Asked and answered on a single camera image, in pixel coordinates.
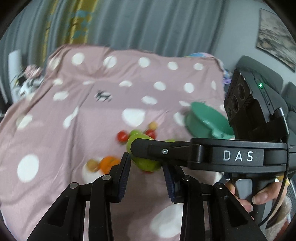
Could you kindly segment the person's right hand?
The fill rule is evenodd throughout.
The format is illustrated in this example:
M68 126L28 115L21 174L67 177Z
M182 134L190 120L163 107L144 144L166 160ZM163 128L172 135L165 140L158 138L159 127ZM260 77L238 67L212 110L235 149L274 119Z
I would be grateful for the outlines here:
M237 200L241 203L241 205L245 208L245 210L248 213L250 213L253 210L253 205L250 202L248 202L247 200L244 200L244 199L239 199L235 195L235 186L232 184L231 180L227 181L225 186L237 198ZM285 199L285 196L287 194L287 187L288 187L288 183L286 182L283 193L280 197L280 200L279 200L274 212L272 213L271 217L269 218L269 220L280 209L280 207ZM281 182L273 182L273 183L269 184L266 188L260 190L254 197L252 197L252 203L255 205L261 205L261 204L265 204L273 199L276 199L279 196L280 189L281 189Z

